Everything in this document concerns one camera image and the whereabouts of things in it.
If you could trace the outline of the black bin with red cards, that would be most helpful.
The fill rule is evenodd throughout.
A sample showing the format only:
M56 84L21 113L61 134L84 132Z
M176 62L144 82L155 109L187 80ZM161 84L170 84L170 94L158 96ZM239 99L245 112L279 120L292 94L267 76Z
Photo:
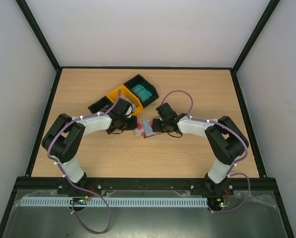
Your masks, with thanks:
M112 105L113 102L107 96L104 96L95 103L91 104L88 107L88 110L91 112L91 114L95 114L97 112L105 112Z

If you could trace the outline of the red-white credit card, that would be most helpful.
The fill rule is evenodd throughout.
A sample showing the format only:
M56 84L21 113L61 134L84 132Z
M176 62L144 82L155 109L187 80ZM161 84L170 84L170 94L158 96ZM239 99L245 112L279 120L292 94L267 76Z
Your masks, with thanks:
M145 132L145 135L144 135L145 138L154 136L156 134L152 129L152 123L153 123L152 119L143 120L142 123L143 123L144 132Z
M137 128L135 129L135 134L136 136L144 136L144 128L143 128L143 123L141 121L138 122Z

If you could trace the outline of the brown leather card holder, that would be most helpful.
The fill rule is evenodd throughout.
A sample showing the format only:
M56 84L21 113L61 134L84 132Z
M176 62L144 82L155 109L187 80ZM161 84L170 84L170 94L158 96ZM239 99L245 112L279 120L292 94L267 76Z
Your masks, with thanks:
M152 119L138 121L137 128L135 129L135 135L142 136L143 138L148 138L160 134L160 132L153 132L152 122Z

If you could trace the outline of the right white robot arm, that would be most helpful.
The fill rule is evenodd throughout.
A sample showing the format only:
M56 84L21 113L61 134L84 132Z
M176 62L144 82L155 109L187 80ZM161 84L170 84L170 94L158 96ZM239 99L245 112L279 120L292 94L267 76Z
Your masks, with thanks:
M189 114L177 114L168 103L156 108L159 117L153 119L153 132L167 133L178 138L193 134L207 138L215 156L212 168L205 175L204 186L216 194L230 176L233 167L248 156L249 142L228 116L220 119L200 119Z

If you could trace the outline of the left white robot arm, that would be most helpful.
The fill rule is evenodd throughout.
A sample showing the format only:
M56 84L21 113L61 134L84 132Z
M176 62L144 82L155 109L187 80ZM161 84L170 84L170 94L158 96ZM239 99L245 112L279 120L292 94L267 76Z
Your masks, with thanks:
M108 134L135 130L135 109L135 104L124 98L118 98L113 103L104 96L88 107L91 112L88 116L59 115L43 138L42 147L63 175L71 182L78 183L86 178L76 156L83 136L101 130Z

